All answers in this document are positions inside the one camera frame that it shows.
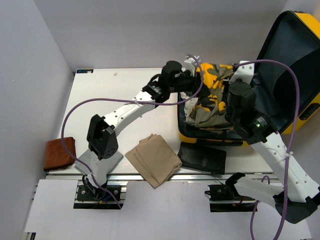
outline folded brown cloth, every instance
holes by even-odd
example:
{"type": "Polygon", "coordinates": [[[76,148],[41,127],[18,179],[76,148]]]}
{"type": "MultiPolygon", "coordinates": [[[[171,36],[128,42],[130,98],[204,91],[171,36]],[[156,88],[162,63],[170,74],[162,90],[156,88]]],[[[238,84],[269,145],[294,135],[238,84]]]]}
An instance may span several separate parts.
{"type": "MultiPolygon", "coordinates": [[[[66,148],[76,156],[75,140],[73,137],[65,137],[66,148]]],[[[68,155],[61,143],[61,138],[48,141],[46,145],[45,161],[43,170],[48,172],[56,169],[65,169],[75,160],[68,155]]]]}
{"type": "Polygon", "coordinates": [[[141,176],[157,188],[180,168],[181,160],[162,136],[151,134],[125,154],[141,176]]]}

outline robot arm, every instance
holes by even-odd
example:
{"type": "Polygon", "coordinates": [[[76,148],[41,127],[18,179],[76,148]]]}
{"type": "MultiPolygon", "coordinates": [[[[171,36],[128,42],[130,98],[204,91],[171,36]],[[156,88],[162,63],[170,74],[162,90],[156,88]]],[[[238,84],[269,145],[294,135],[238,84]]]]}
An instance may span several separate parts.
{"type": "MultiPolygon", "coordinates": [[[[133,100],[163,103],[169,99],[170,93],[195,93],[199,87],[199,79],[194,76],[195,69],[196,65],[191,59],[186,61],[186,71],[182,71],[180,63],[169,61],[161,74],[154,76],[133,100]]],[[[250,65],[237,69],[233,75],[235,77],[229,82],[226,81],[223,91],[223,101],[226,102],[225,119],[232,123],[235,131],[265,159],[284,184],[287,148],[269,117],[254,108],[256,94],[248,84],[253,71],[253,66],[250,65]]],[[[154,108],[156,106],[150,104],[125,104],[103,117],[92,117],[87,140],[89,149],[98,157],[97,161],[92,162],[91,168],[99,185],[107,182],[103,165],[118,150],[117,136],[135,119],[154,108]]],[[[90,175],[87,178],[94,193],[98,186],[93,183],[90,175]]],[[[233,197],[249,196],[276,208],[282,214],[282,186],[268,185],[252,180],[243,173],[236,173],[226,181],[224,187],[229,188],[233,197]]],[[[206,193],[211,196],[216,194],[210,191],[206,193]]],[[[286,220],[291,223],[298,223],[307,218],[320,205],[319,185],[305,173],[292,155],[289,159],[288,198],[286,220]]]]}
{"type": "MultiPolygon", "coordinates": [[[[270,118],[254,108],[256,94],[250,85],[240,80],[228,87],[226,120],[233,124],[236,132],[256,150],[271,167],[284,185],[285,146],[277,128],[270,118]]],[[[236,173],[226,181],[235,196],[249,196],[274,207],[282,214],[284,189],[262,183],[236,173]]],[[[286,220],[298,223],[309,217],[320,205],[320,188],[298,164],[289,156],[288,208],[286,220]]]]}

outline white paper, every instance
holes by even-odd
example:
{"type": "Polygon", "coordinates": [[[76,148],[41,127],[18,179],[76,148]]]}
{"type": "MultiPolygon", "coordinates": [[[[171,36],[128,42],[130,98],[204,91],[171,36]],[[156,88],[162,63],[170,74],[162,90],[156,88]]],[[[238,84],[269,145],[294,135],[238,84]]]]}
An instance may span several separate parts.
{"type": "MultiPolygon", "coordinates": [[[[210,212],[208,184],[130,181],[122,210],[73,209],[76,180],[40,180],[25,232],[35,240],[249,240],[250,212],[210,212]]],[[[256,239],[273,239],[280,216],[266,204],[255,215],[256,239]]],[[[311,238],[306,221],[285,223],[280,240],[311,238]]]]}

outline beige fabric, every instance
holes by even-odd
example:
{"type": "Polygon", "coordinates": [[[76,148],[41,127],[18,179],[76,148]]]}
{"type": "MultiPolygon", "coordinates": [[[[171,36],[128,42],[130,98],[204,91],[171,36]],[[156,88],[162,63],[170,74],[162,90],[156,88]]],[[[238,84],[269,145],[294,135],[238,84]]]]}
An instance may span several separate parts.
{"type": "Polygon", "coordinates": [[[163,137],[156,134],[140,140],[125,156],[154,188],[167,181],[182,165],[180,158],[163,137]]]}

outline black wallet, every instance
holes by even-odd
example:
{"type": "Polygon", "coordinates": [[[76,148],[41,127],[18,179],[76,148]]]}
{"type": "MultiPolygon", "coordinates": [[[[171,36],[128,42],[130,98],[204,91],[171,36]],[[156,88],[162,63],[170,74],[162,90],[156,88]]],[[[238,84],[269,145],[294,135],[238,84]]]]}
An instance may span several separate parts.
{"type": "Polygon", "coordinates": [[[227,152],[208,146],[181,142],[178,157],[182,167],[225,174],[227,152]]]}

